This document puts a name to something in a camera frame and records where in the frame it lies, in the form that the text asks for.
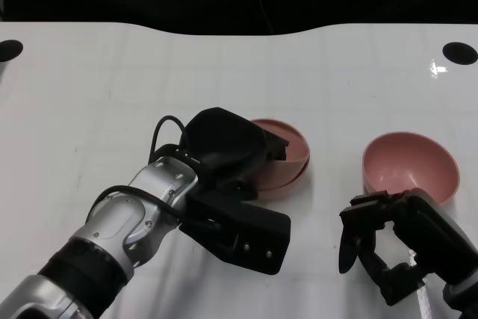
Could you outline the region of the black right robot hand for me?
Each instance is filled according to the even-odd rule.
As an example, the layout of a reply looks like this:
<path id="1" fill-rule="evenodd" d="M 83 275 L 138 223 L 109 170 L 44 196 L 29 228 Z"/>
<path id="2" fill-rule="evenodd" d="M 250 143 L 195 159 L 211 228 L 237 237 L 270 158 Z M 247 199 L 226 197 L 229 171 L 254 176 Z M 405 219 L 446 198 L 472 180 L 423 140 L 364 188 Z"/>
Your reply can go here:
<path id="1" fill-rule="evenodd" d="M 423 287 L 423 278 L 434 273 L 446 283 L 444 300 L 449 307 L 461 312 L 477 308 L 477 249 L 427 192 L 413 188 L 395 194 L 380 191 L 356 196 L 340 218 L 340 273 L 360 261 L 388 305 Z M 389 267 L 376 254 L 376 232 L 387 222 L 415 252 L 414 264 Z"/>

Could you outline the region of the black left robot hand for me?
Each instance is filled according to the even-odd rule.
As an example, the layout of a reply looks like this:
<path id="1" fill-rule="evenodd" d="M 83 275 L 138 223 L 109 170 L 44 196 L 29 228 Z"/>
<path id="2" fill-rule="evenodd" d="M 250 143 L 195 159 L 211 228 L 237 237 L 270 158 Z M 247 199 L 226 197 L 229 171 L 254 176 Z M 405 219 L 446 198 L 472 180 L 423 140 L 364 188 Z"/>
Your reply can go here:
<path id="1" fill-rule="evenodd" d="M 258 198 L 252 183 L 270 161 L 284 161 L 289 141 L 222 108 L 199 112 L 182 130 L 179 150 L 199 163 L 207 188 L 238 201 Z"/>

